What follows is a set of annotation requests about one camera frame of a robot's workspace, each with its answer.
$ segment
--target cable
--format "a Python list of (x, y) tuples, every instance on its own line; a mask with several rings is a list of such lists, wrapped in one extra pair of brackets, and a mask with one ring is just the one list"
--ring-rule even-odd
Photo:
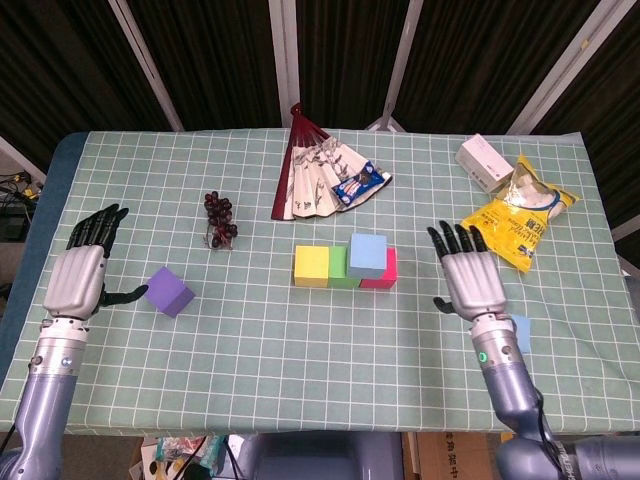
[(558, 450), (558, 447), (553, 442), (549, 441), (549, 439), (547, 438), (547, 434), (545, 432), (545, 429), (544, 429), (544, 422), (543, 422), (543, 418), (544, 418), (544, 396), (542, 395), (540, 390), (538, 390), (537, 388), (536, 388), (536, 393), (538, 394), (538, 430), (540, 431), (540, 438), (542, 440), (542, 447), (544, 448), (544, 453), (547, 455), (547, 457), (549, 458), (549, 460), (551, 461), (553, 466), (556, 467), (556, 470), (558, 470), (558, 474), (560, 475), (560, 478), (562, 480), (565, 480), (566, 476), (564, 474), (564, 470), (562, 469), (562, 466), (560, 465), (560, 460), (558, 460), (558, 457), (560, 456), (560, 452)]
[(229, 437), (225, 437), (223, 442), (224, 442), (225, 448), (227, 449), (227, 453), (229, 454), (229, 460), (231, 460), (231, 468), (233, 468), (233, 476), (235, 477), (236, 480), (240, 480), (240, 477), (238, 476), (238, 470), (240, 470), (240, 465), (238, 465), (238, 461), (236, 460), (236, 457), (231, 451), (231, 447), (229, 446)]
[(196, 453), (198, 453), (198, 451), (202, 448), (202, 445), (204, 445), (204, 442), (206, 439), (207, 439), (206, 435), (202, 437), (202, 440), (200, 441), (200, 445), (198, 445), (198, 448), (196, 448), (193, 451), (193, 453), (189, 455), (189, 458), (187, 458), (187, 461), (182, 464), (182, 467), (180, 468), (180, 470), (178, 470), (178, 473), (176, 473), (176, 476), (174, 478), (180, 478), (180, 475), (184, 473), (184, 471), (187, 469), (191, 461), (195, 458)]
[(7, 448), (7, 444), (9, 443), (9, 440), (11, 439), (11, 435), (13, 435), (13, 432), (15, 432), (15, 431), (16, 431), (16, 424), (14, 423), (13, 425), (11, 425), (11, 428), (9, 429), (7, 434), (4, 436), (4, 440), (2, 441), (2, 445), (0, 445), (0, 455), (2, 455), (2, 452), (4, 452), (4, 449)]
[(29, 222), (29, 225), (31, 225), (31, 217), (29, 216), (29, 210), (27, 209), (27, 206), (22, 203), (22, 208), (24, 208), (24, 214), (27, 216), (27, 221)]

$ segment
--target grid pattern cloth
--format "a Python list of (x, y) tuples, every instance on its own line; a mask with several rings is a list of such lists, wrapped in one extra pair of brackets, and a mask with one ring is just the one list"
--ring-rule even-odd
[[(78, 221), (118, 202), (130, 213), (107, 289), (130, 291), (168, 266), (196, 298), (176, 320), (145, 299), (91, 318), (69, 432), (502, 430), (468, 324), (432, 303), (447, 291), (426, 228), (489, 201), (454, 160), (465, 137), (332, 133), (394, 180), (352, 211), (295, 222), (270, 219), (288, 130), (91, 133), (0, 393), (0, 426), (15, 417), (55, 256)], [(582, 198), (554, 219), (528, 274), (499, 261), (509, 311), (532, 320), (525, 357), (551, 427), (640, 428), (639, 327), (582, 141), (488, 138)], [(204, 244), (214, 189), (233, 203), (233, 251)], [(292, 286), (296, 244), (346, 245), (354, 231), (396, 247), (392, 290)]]

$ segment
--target yellow snack bag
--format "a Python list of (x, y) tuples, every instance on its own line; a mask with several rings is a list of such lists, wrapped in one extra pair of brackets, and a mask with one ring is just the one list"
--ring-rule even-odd
[(518, 270), (528, 272), (549, 221), (576, 203), (572, 193), (544, 183), (523, 154), (511, 180), (496, 198), (462, 221), (475, 225), (487, 246)]

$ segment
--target white metal pole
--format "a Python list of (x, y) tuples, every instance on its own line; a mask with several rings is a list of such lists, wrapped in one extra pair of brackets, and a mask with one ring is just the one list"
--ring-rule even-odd
[(418, 20), (420, 19), (422, 4), (423, 0), (410, 0), (409, 2), (407, 15), (404, 18), (404, 27), (402, 27), (402, 36), (400, 37), (398, 51), (396, 52), (396, 60), (393, 64), (391, 80), (389, 81), (387, 98), (384, 101), (384, 110), (382, 111), (382, 117), (374, 124), (377, 126), (375, 130), (389, 129), (389, 121), (393, 114), (393, 110), (396, 108), (396, 101), (398, 100), (398, 94), (400, 93), (400, 86), (402, 85), (402, 79), (404, 78), (404, 71), (407, 68), (409, 53), (411, 53), (413, 37), (416, 33)]
[(617, 242), (618, 240), (627, 237), (632, 233), (637, 232), (638, 230), (640, 230), (640, 214), (611, 230), (611, 237), (613, 238), (614, 242)]
[(1, 137), (1, 136), (0, 136), (0, 155), (6, 156), (11, 160), (15, 161), (16, 163), (18, 163), (18, 165), (20, 165), (27, 172), (29, 172), (29, 175), (31, 175), (31, 178), (34, 181), (44, 184), (45, 180), (47, 179), (47, 176), (44, 174), (42, 170), (40, 170), (33, 163), (31, 163), (27, 159), (27, 157), (22, 155), (18, 150), (15, 149), (13, 145), (11, 145), (9, 142), (7, 142), (4, 139), (4, 137)]
[(182, 126), (182, 121), (173, 106), (169, 92), (164, 86), (164, 82), (160, 77), (160, 73), (156, 68), (153, 58), (151, 57), (151, 53), (149, 52), (149, 48), (144, 41), (144, 37), (138, 28), (138, 24), (133, 17), (133, 13), (131, 13), (127, 0), (109, 0), (109, 6), (118, 19), (120, 28), (122, 28), (122, 31), (127, 37), (131, 50), (133, 50), (133, 53), (138, 59), (138, 63), (140, 64), (145, 77), (147, 77), (147, 81), (158, 99), (158, 103), (167, 117), (171, 128), (174, 132), (183, 132), (184, 127)]
[(620, 23), (636, 0), (601, 1), (507, 131), (528, 135)]
[(291, 107), (300, 101), (298, 30), (295, 0), (269, 0), (273, 56), (283, 127), (291, 126)]

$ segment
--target white box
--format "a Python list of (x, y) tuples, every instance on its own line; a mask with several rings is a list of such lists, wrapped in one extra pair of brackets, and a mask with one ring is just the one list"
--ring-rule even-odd
[(456, 161), (486, 193), (501, 188), (513, 173), (513, 167), (479, 134), (462, 144)]

